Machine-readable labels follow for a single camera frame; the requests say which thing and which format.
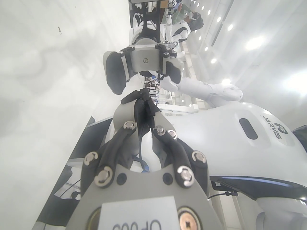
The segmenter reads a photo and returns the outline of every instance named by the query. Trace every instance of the white ceiling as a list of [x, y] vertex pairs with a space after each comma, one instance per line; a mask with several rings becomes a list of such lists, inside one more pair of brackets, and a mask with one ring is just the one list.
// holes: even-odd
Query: white ceiling
[[[299, 125], [294, 120], [305, 112], [306, 119], [300, 122], [307, 123], [306, 97], [284, 86], [290, 76], [307, 70], [307, 0], [183, 2], [204, 20], [203, 28], [187, 40], [193, 62], [200, 69], [199, 79], [219, 83], [230, 78], [243, 90], [244, 101], [267, 109], [289, 126]], [[264, 39], [262, 46], [248, 51], [246, 43], [258, 36]], [[217, 59], [215, 64], [211, 64], [212, 58]], [[291, 120], [287, 113], [292, 113]]]

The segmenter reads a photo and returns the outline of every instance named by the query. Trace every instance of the gray metal plate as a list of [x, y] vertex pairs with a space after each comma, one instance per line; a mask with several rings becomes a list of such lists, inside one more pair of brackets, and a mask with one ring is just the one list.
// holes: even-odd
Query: gray metal plate
[[[127, 175], [124, 185], [116, 183], [116, 178], [120, 173]], [[170, 173], [173, 176], [171, 185], [163, 182], [164, 173]], [[103, 203], [162, 196], [174, 196], [177, 209], [182, 206], [193, 209], [200, 218], [203, 230], [223, 229], [200, 185], [195, 182], [189, 189], [181, 188], [175, 181], [172, 165], [151, 173], [132, 172], [117, 165], [115, 178], [110, 187], [102, 189], [94, 183], [90, 185], [74, 211], [66, 230], [84, 230], [92, 212]]]

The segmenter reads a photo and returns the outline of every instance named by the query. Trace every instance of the black sensor window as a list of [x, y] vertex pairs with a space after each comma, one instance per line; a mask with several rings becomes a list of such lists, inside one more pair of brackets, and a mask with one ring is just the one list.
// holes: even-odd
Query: black sensor window
[[239, 119], [240, 125], [242, 126], [246, 136], [249, 139], [257, 139], [258, 135], [256, 134], [255, 130], [253, 129], [252, 125], [250, 124], [249, 120], [246, 118]]

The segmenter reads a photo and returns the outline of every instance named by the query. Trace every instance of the green shirt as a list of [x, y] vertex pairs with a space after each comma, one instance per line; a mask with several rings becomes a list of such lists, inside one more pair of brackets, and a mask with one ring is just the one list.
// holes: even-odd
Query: green shirt
[[[182, 4], [181, 11], [176, 11], [174, 14], [172, 14], [172, 24], [176, 24], [181, 20], [184, 20], [186, 17], [189, 16], [190, 12], [191, 12], [190, 8], [185, 4]], [[163, 15], [161, 23], [162, 24], [166, 23], [165, 14]]]

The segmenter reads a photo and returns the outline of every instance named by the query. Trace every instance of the white label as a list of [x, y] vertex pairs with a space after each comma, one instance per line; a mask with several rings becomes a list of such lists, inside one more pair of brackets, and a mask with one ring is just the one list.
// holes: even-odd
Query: white label
[[178, 230], [173, 196], [104, 203], [98, 230]]

